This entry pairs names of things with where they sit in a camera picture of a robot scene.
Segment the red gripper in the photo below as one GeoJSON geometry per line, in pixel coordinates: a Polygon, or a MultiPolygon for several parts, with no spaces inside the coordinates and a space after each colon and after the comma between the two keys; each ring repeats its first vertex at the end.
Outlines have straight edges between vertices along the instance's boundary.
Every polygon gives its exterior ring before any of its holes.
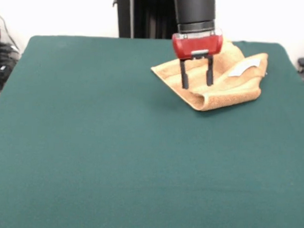
{"type": "Polygon", "coordinates": [[[207,86],[213,84],[213,55],[220,53],[223,44],[223,34],[220,29],[195,33],[175,33],[172,35],[172,45],[178,59],[180,59],[182,88],[189,88],[188,75],[184,60],[207,57],[206,71],[207,86]]]}

